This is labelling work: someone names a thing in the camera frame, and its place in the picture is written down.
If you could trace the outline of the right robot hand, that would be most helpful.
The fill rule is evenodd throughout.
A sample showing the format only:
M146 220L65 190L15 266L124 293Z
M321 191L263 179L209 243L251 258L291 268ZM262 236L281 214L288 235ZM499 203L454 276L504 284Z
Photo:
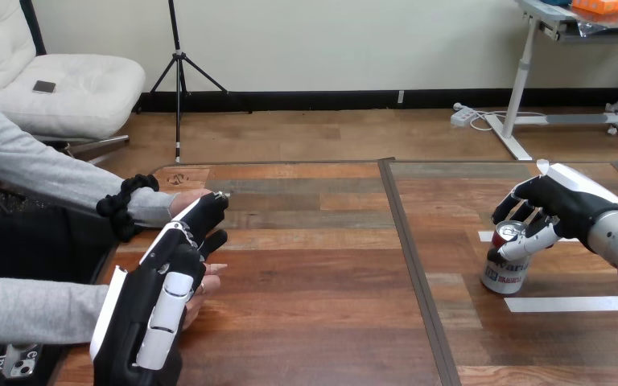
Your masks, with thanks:
M568 166L538 164L542 173L518 183L496 206L492 222L499 224L516 206L516 221L524 221L534 211L541 215L525 231L490 249L487 260L508 264L561 239L579 240L591 252L604 256L606 239L618 232L618 197Z

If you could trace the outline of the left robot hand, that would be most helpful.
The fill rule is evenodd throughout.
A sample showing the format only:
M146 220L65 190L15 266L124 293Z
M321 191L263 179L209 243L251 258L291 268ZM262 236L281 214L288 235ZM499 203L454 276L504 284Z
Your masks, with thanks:
M176 385L187 302L208 256L227 240L216 226L228 193L204 195L168 222L128 271L116 266L89 346L95 385Z

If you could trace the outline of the person's hand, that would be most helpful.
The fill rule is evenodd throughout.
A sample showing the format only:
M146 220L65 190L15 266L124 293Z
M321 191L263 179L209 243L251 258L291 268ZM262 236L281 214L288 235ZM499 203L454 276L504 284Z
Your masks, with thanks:
M185 331L196 320L204 302L220 288L220 275L229 267L227 264L206 264L205 275L186 303L182 330Z
M178 193L169 206L172 219L182 219L187 213L197 210L224 211L229 207L229 198L222 192L198 188Z

